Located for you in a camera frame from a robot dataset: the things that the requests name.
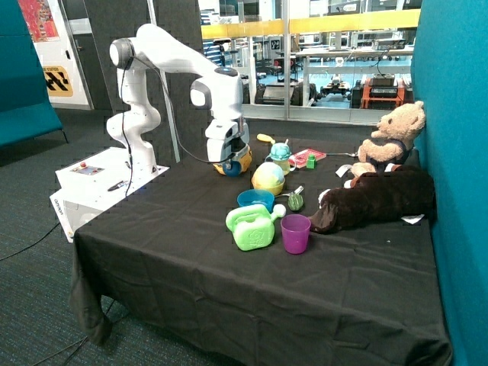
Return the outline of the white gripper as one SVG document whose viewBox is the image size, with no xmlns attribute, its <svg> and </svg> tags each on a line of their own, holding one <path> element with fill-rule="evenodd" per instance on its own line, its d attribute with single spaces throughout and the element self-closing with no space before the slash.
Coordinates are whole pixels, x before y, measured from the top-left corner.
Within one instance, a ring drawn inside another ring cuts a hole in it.
<svg viewBox="0 0 488 366">
<path fill-rule="evenodd" d="M 249 127 L 243 118 L 238 120 L 213 119 L 205 131 L 207 156 L 212 163 L 237 160 L 249 150 Z M 230 170 L 232 162 L 225 164 Z"/>
</svg>

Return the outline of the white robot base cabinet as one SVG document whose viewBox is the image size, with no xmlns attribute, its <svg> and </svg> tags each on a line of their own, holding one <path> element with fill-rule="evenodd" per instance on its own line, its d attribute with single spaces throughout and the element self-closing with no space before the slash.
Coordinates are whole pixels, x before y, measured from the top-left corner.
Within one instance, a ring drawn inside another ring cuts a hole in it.
<svg viewBox="0 0 488 366">
<path fill-rule="evenodd" d="M 50 201 L 68 242 L 75 231 L 169 168 L 147 173 L 129 167 L 125 148 L 110 147 L 56 171 L 60 189 Z"/>
</svg>

